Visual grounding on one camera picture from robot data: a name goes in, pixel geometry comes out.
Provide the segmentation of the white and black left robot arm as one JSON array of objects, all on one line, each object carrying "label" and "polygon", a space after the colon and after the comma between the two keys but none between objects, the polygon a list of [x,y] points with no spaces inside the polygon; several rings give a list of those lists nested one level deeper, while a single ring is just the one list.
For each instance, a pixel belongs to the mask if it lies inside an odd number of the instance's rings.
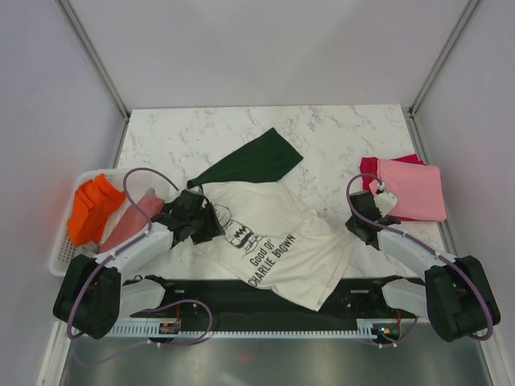
[{"label": "white and black left robot arm", "polygon": [[212,203],[199,191],[181,191],[153,216],[136,203],[131,207],[145,220],[140,230],[93,257],[80,254],[68,265],[52,313],[66,323],[70,339],[101,339],[118,319],[138,312],[173,313],[177,298],[161,278],[129,282],[130,276],[185,240],[201,244],[224,234]]}]

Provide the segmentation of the cream and green Charlie Brown shirt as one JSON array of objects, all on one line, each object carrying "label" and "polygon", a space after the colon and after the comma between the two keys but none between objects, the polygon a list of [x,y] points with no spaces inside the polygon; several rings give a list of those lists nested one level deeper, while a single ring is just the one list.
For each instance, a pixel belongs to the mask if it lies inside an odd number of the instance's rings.
[{"label": "cream and green Charlie Brown shirt", "polygon": [[282,184],[302,159],[271,128],[187,187],[201,188],[223,231],[199,244],[199,253],[253,288],[318,311],[348,267],[352,236]]}]

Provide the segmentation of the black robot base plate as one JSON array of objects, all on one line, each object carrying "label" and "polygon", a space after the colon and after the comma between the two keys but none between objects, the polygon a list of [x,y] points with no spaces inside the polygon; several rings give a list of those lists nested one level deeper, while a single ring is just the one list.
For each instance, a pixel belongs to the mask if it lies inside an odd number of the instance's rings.
[{"label": "black robot base plate", "polygon": [[339,281],[318,311],[289,302],[266,289],[239,280],[160,280],[165,285],[161,306],[184,299],[205,303],[213,326],[221,327],[342,327],[360,319],[413,319],[388,307],[379,281],[345,278]]}]

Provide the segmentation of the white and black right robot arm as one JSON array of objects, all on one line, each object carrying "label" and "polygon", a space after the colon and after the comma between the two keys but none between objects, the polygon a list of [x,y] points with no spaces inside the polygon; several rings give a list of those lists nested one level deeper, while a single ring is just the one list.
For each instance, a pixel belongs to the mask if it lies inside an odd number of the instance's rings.
[{"label": "white and black right robot arm", "polygon": [[347,193],[351,217],[346,228],[366,245],[390,255],[422,280],[391,278],[369,295],[369,309],[387,316],[395,309],[426,318],[446,342],[463,337],[490,339],[501,312],[483,265],[473,256],[440,252],[382,215],[369,191]]}]

